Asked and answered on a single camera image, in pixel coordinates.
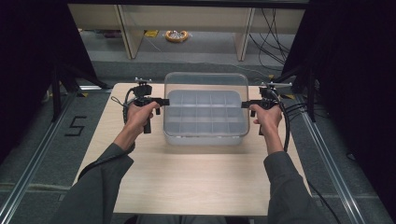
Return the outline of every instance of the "plastic storage box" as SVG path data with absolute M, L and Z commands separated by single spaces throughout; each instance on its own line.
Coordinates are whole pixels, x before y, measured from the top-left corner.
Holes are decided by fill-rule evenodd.
M 163 130 L 171 145 L 238 145 L 248 133 L 248 80 L 241 74 L 170 73 Z

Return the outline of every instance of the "black controller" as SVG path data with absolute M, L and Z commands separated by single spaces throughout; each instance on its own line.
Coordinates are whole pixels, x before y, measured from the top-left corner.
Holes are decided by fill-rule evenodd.
M 151 95 L 152 87 L 148 84 L 146 80 L 143 79 L 138 80 L 138 86 L 129 89 L 125 101 L 127 101 L 128 95 L 131 91 L 134 92 L 134 99 L 132 100 L 134 105 L 144 106 L 150 104 L 151 102 L 157 102 L 157 104 L 159 104 L 160 106 L 169 105 L 169 99 L 148 97 L 149 95 Z M 125 106 L 123 110 L 123 117 L 125 123 L 128 117 L 129 104 L 127 105 L 128 106 Z M 155 114 L 156 115 L 161 114 L 160 108 L 155 109 Z M 147 124 L 144 126 L 143 133 L 151 133 L 151 124 L 149 118 Z
M 242 108 L 249 108 L 250 105 L 259 105 L 261 108 L 269 110 L 274 105 L 279 105 L 278 93 L 274 87 L 259 87 L 259 89 L 262 98 L 260 100 L 250 100 L 242 102 Z M 256 111 L 251 110 L 250 116 L 254 118 L 256 116 Z M 259 135 L 262 135 L 262 127 L 260 127 L 259 129 Z

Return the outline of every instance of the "metal frame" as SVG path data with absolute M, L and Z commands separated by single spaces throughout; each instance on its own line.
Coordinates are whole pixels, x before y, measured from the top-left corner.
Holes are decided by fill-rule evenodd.
M 302 99 L 301 96 L 297 96 L 296 98 L 298 104 L 304 102 L 304 99 Z M 332 154 L 330 153 L 330 150 L 328 149 L 323 137 L 321 136 L 317 124 L 315 122 L 312 122 L 309 118 L 309 115 L 305 112 L 303 113 L 303 118 L 351 222 L 367 223 L 349 187 L 347 186 L 345 179 L 341 175 L 337 164 L 332 158 Z
M 60 113 L 59 117 L 50 124 L 49 129 L 41 140 L 40 145 L 35 150 L 35 154 L 33 155 L 32 159 L 30 159 L 22 176 L 18 180 L 17 184 L 14 186 L 14 189 L 11 191 L 11 193 L 7 196 L 6 201 L 1 206 L 0 221 L 2 224 L 9 223 L 9 221 L 12 219 L 26 190 L 29 187 L 30 182 L 32 181 L 36 171 L 38 170 L 47 151 L 49 150 L 50 144 L 52 143 L 54 136 L 58 132 L 59 126 L 64 120 L 64 115 L 66 114 L 67 109 L 73 103 L 74 99 L 76 99 L 76 96 L 76 92 L 68 93 L 63 104 L 62 112 Z

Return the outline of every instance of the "person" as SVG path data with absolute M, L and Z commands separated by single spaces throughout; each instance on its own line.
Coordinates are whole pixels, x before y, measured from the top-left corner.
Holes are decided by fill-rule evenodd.
M 143 132 L 147 118 L 152 118 L 152 110 L 159 107 L 155 102 L 142 107 L 130 105 L 126 124 L 99 160 L 113 155 L 122 156 L 89 170 L 68 191 L 50 223 L 110 223 L 120 182 L 134 163 L 127 154 L 133 150 L 134 141 Z M 279 106 L 264 110 L 258 105 L 251 105 L 249 109 L 256 111 L 257 118 L 253 122 L 261 125 L 268 150 L 268 156 L 264 160 L 264 167 L 271 183 L 268 223 L 327 223 L 309 195 L 303 178 L 298 174 L 288 153 L 283 150 L 278 134 L 279 122 L 282 120 Z M 141 216 L 136 222 L 204 223 L 199 219 L 193 216 Z M 224 218 L 212 217 L 205 223 L 226 222 Z

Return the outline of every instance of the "wooden table surface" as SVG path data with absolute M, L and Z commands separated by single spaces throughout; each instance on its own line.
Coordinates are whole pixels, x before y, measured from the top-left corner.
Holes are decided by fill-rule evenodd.
M 162 97 L 163 84 L 150 84 L 152 97 Z M 122 102 L 136 83 L 117 84 L 111 96 Z M 261 99 L 249 87 L 249 99 Z M 107 101 L 79 172 L 95 161 L 123 126 L 122 107 Z M 237 146 L 171 146 L 163 134 L 163 113 L 154 115 L 150 134 L 141 134 L 130 154 L 134 164 L 121 181 L 115 213 L 220 216 L 266 216 L 270 183 L 263 160 L 267 156 L 259 125 L 250 118 L 249 133 Z M 284 141 L 285 123 L 279 134 Z M 304 171 L 292 136 L 289 154 L 300 175 Z

